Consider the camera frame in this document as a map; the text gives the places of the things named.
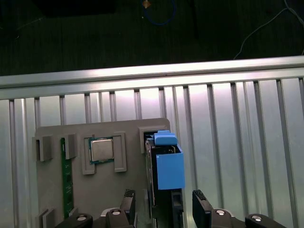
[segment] dark fabric surface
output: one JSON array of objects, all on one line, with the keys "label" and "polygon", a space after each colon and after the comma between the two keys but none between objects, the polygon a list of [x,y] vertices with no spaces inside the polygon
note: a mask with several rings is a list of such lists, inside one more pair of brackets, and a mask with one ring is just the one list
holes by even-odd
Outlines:
[{"label": "dark fabric surface", "polygon": [[[171,16],[169,0],[150,2],[155,21]],[[284,2],[195,0],[192,10],[191,0],[176,0],[174,20],[160,27],[144,17],[139,0],[117,0],[113,14],[33,23],[43,15],[31,0],[16,5],[17,33],[0,29],[0,75],[230,60],[243,39]],[[304,16],[304,3],[292,0],[290,6]],[[247,41],[239,59],[295,56],[303,48],[303,27],[286,11]]]}]

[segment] slotted aluminum panel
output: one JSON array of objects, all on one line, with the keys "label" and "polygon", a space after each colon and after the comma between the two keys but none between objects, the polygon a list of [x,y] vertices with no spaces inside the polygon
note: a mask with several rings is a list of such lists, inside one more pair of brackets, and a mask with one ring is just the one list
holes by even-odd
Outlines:
[{"label": "slotted aluminum panel", "polygon": [[0,77],[0,227],[38,213],[31,137],[39,126],[166,117],[191,193],[237,218],[304,227],[304,57]]}]

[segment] blue block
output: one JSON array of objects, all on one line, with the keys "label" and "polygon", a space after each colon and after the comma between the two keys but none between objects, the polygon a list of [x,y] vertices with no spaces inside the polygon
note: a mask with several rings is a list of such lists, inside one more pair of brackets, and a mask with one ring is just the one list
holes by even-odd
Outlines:
[{"label": "blue block", "polygon": [[182,189],[185,187],[184,154],[156,155],[159,190]]},{"label": "blue block", "polygon": [[157,146],[165,146],[165,145],[177,145],[177,138],[174,133],[170,133],[170,131],[158,131],[154,134],[154,143]]}]

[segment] black clamp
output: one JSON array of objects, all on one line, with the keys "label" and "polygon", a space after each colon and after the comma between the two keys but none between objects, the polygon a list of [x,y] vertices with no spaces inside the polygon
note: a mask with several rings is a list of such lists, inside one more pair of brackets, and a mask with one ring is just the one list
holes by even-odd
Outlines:
[{"label": "black clamp", "polygon": [[201,190],[192,193],[193,219],[198,228],[286,228],[271,218],[251,214],[245,222],[224,209],[214,209]]},{"label": "black clamp", "polygon": [[100,216],[93,221],[93,217],[84,213],[77,213],[56,228],[134,228],[135,222],[135,191],[126,190],[120,208],[111,209],[106,216]]}]

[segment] metal screw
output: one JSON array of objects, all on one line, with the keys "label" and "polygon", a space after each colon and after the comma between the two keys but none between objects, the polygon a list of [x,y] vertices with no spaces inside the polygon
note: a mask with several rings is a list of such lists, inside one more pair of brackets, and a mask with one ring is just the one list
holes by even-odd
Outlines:
[{"label": "metal screw", "polygon": [[113,215],[119,215],[119,214],[120,214],[120,211],[118,211],[118,210],[112,211],[112,214],[113,214]]},{"label": "metal screw", "polygon": [[217,210],[216,213],[219,214],[219,215],[224,215],[225,214],[225,212],[223,210]]},{"label": "metal screw", "polygon": [[254,215],[254,216],[252,216],[251,218],[254,219],[254,220],[257,221],[257,222],[262,221],[262,218],[259,217],[259,216],[257,216],[257,215]]},{"label": "metal screw", "polygon": [[81,215],[77,218],[77,221],[83,221],[86,220],[86,217],[84,215]]}]

